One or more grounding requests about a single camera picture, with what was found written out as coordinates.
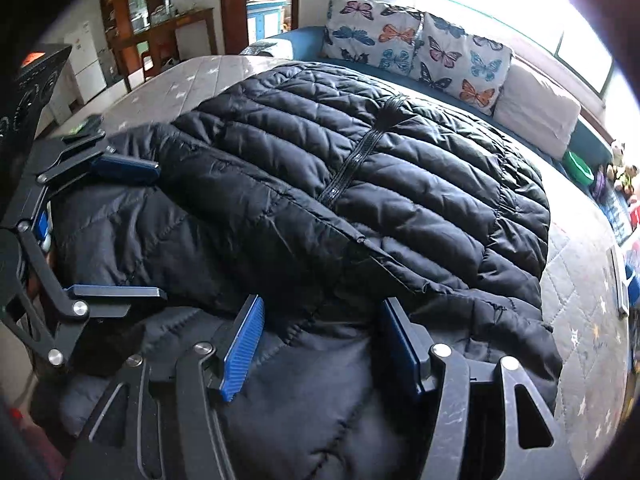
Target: green bowl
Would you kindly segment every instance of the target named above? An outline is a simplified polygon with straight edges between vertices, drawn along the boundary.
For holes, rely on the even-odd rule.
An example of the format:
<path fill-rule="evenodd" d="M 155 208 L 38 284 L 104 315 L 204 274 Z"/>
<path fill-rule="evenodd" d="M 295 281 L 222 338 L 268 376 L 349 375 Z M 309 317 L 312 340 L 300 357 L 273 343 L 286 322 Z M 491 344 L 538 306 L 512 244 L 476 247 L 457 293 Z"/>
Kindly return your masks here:
<path fill-rule="evenodd" d="M 591 168 L 574 152 L 565 152 L 562 164 L 578 184 L 589 186 L 593 182 L 593 172 Z"/>

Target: control panel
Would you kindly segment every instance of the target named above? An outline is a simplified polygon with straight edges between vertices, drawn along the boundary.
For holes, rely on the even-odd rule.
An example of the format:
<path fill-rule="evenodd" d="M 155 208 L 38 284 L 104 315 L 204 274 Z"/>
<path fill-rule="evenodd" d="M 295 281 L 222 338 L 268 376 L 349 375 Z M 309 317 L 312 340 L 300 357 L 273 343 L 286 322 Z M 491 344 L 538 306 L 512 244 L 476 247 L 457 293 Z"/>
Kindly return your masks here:
<path fill-rule="evenodd" d="M 71 45 L 41 44 L 24 60 L 0 102 L 0 214 L 20 179 L 43 107 L 51 99 Z"/>

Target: blue sofa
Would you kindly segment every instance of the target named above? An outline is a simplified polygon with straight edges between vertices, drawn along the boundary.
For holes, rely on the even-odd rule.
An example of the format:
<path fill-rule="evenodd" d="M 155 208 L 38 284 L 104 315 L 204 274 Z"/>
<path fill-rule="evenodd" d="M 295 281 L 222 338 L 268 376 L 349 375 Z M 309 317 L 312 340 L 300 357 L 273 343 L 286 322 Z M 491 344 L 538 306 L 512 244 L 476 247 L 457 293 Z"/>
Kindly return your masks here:
<path fill-rule="evenodd" d="M 560 161 L 553 159 L 547 153 L 542 152 L 536 146 L 533 146 L 530 142 L 518 136 L 516 133 L 505 128 L 500 123 L 494 121 L 493 118 L 485 116 L 484 114 L 478 114 L 478 109 L 456 99 L 449 94 L 440 92 L 435 89 L 428 88 L 419 81 L 408 78 L 406 76 L 394 74 L 363 63 L 356 63 L 353 61 L 347 61 L 343 59 L 331 59 L 327 57 L 321 57 L 320 51 L 322 49 L 322 38 L 324 35 L 324 27 L 302 27 L 290 32 L 284 32 L 277 36 L 272 36 L 269 40 L 280 39 L 287 40 L 290 43 L 292 50 L 292 58 L 301 61 L 321 61 L 325 63 L 331 63 L 339 66 L 345 66 L 352 70 L 357 70 L 363 74 L 371 75 L 379 79 L 389 81 L 401 86 L 405 86 L 417 92 L 421 92 L 425 95 L 443 101 L 449 105 L 466 110 L 476 116 L 481 116 L 487 123 L 505 132 L 508 136 L 513 137 L 517 141 L 521 142 L 542 159 L 546 160 L 549 164 L 555 167 L 558 171 L 566 176 L 566 172 L 562 167 Z M 599 164 L 606 165 L 612 160 L 612 153 L 610 146 L 599 136 L 596 130 L 587 123 L 582 117 L 578 118 L 575 130 L 572 133 L 571 141 L 569 142 L 569 149 L 572 152 L 577 153 L 589 166 L 597 168 Z M 583 191 L 588 194 L 588 190 L 584 186 L 580 186 Z"/>

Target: orange butterfly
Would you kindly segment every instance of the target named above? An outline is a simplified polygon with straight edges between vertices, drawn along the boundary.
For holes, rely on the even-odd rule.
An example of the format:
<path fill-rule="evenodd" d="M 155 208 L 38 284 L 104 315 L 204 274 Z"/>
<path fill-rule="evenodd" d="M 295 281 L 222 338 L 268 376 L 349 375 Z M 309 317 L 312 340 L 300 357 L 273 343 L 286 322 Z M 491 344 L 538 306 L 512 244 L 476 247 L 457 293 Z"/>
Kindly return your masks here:
<path fill-rule="evenodd" d="M 489 105 L 491 102 L 491 98 L 494 96 L 495 88 L 489 88 L 488 90 L 483 90 L 482 92 L 476 92 L 476 89 L 473 85 L 467 81 L 466 79 L 462 80 L 462 92 L 460 92 L 460 99 L 466 101 L 469 104 L 475 104 L 475 101 L 478 101 L 478 104 L 481 108 Z"/>
<path fill-rule="evenodd" d="M 397 30 L 393 25 L 385 25 L 382 27 L 382 34 L 379 35 L 378 41 L 380 43 L 386 43 L 393 38 L 400 38 L 402 41 L 408 44 L 414 44 L 415 29 L 408 28 L 407 30 Z"/>

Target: butterfly print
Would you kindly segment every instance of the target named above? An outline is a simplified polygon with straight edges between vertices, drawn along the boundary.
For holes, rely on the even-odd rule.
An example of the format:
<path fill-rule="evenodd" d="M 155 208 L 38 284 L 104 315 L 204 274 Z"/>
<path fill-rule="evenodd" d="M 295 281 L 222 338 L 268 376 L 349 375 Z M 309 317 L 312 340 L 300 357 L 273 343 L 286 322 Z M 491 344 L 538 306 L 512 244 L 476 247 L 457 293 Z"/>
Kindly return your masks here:
<path fill-rule="evenodd" d="M 446 68 L 453 68 L 456 65 L 456 61 L 462 57 L 459 52 L 445 52 L 440 48 L 440 45 L 436 40 L 429 36 L 429 56 L 434 61 L 441 61 Z"/>
<path fill-rule="evenodd" d="M 448 32 L 457 40 L 461 36 L 466 36 L 466 32 L 464 28 L 458 27 L 453 23 L 449 23 L 447 20 L 443 20 L 442 18 L 439 18 L 438 16 L 434 16 L 433 14 L 429 14 L 429 15 L 433 19 L 433 25 L 435 25 L 436 28 L 439 28 L 440 30 L 444 30 L 445 32 Z"/>
<path fill-rule="evenodd" d="M 481 108 L 485 108 L 491 102 L 491 98 L 495 94 L 495 88 L 489 88 L 482 92 L 476 92 L 474 86 L 466 79 L 462 80 L 462 92 L 460 92 L 460 100 L 469 104 L 478 103 Z"/>
<path fill-rule="evenodd" d="M 477 46 L 489 45 L 491 47 L 491 50 L 495 50 L 496 52 L 498 50 L 504 49 L 504 45 L 503 44 L 498 43 L 497 41 L 494 41 L 494 40 L 489 40 L 488 38 L 483 38 L 482 36 L 475 36 L 474 35 L 474 43 Z"/>
<path fill-rule="evenodd" d="M 398 66 L 404 73 L 409 73 L 409 70 L 411 70 L 411 56 L 406 50 L 401 50 L 400 54 L 395 56 L 394 51 L 388 48 L 382 53 L 379 68 L 388 70 L 392 65 Z"/>
<path fill-rule="evenodd" d="M 431 78 L 429 69 L 423 62 L 420 62 L 420 81 L 422 81 L 423 83 L 426 83 L 429 88 L 435 88 L 437 90 L 444 90 L 446 87 L 448 87 L 451 84 L 450 77 L 443 77 L 442 79 L 438 79 L 437 81 L 434 81 Z"/>
<path fill-rule="evenodd" d="M 342 26 L 338 30 L 334 30 L 334 38 L 338 38 L 339 40 L 350 40 L 353 38 L 354 40 L 369 46 L 376 44 L 376 41 L 373 40 L 373 38 L 367 36 L 367 31 L 362 30 L 361 28 L 349 28 Z"/>
<path fill-rule="evenodd" d="M 409 9 L 408 7 L 400 7 L 396 5 L 387 6 L 385 10 L 380 12 L 380 16 L 391 16 L 396 12 L 406 12 L 413 19 L 418 20 L 419 22 L 422 21 L 422 13 L 419 10 Z"/>
<path fill-rule="evenodd" d="M 502 65 L 501 59 L 494 59 L 492 62 L 488 64 L 484 64 L 482 58 L 478 55 L 477 52 L 471 51 L 471 73 L 475 77 L 482 77 L 483 74 L 485 81 L 493 81 L 495 78 L 495 73 L 500 70 L 500 66 Z"/>
<path fill-rule="evenodd" d="M 344 9 L 340 11 L 340 14 L 350 14 L 351 12 L 359 12 L 368 20 L 373 21 L 373 14 L 371 13 L 371 4 L 367 2 L 357 2 L 356 0 L 351 0 L 347 2 L 344 6 Z"/>
<path fill-rule="evenodd" d="M 329 29 L 326 27 L 324 28 L 324 42 L 329 45 L 334 44 L 334 40 L 331 39 L 331 35 L 329 34 Z"/>
<path fill-rule="evenodd" d="M 422 47 L 424 47 L 424 40 L 423 40 L 423 39 L 422 39 L 422 37 L 420 36 L 420 37 L 418 37 L 418 38 L 415 38 L 414 43 L 415 43 L 414 52 L 417 54 L 417 53 L 418 53 L 418 51 L 419 51 Z"/>
<path fill-rule="evenodd" d="M 369 62 L 369 54 L 362 53 L 359 56 L 352 56 L 346 48 L 341 48 L 340 53 L 342 54 L 342 59 L 346 59 L 347 61 L 365 64 Z"/>
<path fill-rule="evenodd" d="M 408 44 L 414 43 L 415 29 L 408 28 L 407 30 L 396 30 L 396 28 L 387 24 L 382 27 L 382 34 L 379 35 L 378 41 L 380 43 L 386 43 L 387 41 L 391 41 L 393 38 L 398 38 L 399 40 L 404 41 Z"/>

